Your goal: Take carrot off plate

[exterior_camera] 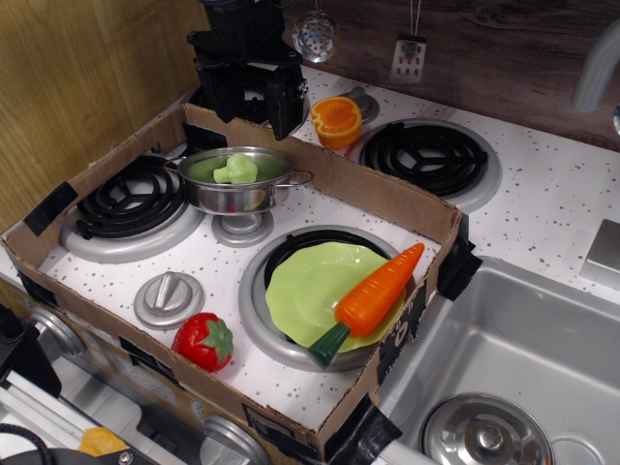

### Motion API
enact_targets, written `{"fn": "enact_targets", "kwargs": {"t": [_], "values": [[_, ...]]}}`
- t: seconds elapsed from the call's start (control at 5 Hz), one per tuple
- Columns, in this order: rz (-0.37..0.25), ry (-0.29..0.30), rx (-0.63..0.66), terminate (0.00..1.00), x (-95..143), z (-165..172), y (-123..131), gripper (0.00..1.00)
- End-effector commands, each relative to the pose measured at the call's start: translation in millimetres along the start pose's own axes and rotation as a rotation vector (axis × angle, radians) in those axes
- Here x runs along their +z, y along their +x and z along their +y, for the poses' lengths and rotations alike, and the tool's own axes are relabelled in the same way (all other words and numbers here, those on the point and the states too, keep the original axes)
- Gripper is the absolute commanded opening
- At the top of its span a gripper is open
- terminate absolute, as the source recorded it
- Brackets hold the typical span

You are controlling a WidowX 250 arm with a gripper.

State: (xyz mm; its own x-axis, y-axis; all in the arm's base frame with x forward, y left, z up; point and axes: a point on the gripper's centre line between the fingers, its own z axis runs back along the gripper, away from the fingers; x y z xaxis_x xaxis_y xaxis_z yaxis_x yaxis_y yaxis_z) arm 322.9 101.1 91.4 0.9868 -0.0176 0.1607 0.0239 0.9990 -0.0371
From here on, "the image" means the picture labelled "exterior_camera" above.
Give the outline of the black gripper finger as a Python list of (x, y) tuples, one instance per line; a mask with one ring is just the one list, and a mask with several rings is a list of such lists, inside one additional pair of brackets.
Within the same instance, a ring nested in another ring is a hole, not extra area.
[(266, 109), (277, 140), (285, 139), (305, 121), (306, 89), (306, 80), (299, 67), (278, 67), (268, 79)]
[(238, 117), (245, 105), (244, 86), (237, 68), (223, 62), (195, 61), (207, 106), (228, 123)]

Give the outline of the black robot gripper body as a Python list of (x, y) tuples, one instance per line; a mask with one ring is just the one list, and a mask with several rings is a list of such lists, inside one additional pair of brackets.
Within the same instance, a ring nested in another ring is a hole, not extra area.
[(250, 65), (270, 65), (300, 78), (301, 54), (283, 40), (284, 9), (289, 1), (203, 1), (209, 28), (192, 31), (187, 42), (195, 51), (200, 76), (229, 73)]

